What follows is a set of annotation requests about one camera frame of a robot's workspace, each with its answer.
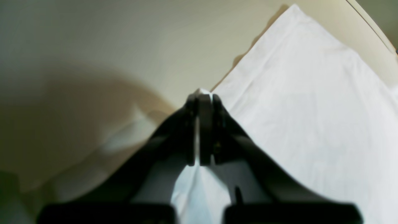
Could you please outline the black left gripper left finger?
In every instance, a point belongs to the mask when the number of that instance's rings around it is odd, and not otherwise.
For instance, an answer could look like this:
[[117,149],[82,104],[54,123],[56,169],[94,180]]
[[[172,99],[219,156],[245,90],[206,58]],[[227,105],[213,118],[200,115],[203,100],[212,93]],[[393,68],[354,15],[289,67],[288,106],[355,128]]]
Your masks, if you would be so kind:
[[186,165],[193,165],[197,99],[190,95],[144,146],[95,189],[41,210],[38,224],[175,224],[171,198]]

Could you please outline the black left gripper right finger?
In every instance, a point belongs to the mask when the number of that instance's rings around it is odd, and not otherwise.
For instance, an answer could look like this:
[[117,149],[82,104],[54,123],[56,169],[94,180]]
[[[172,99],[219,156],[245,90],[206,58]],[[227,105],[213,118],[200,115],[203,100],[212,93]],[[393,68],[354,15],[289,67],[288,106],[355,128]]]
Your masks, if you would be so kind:
[[300,184],[260,149],[217,95],[199,95],[200,164],[224,175],[232,204],[224,224],[362,224],[352,203]]

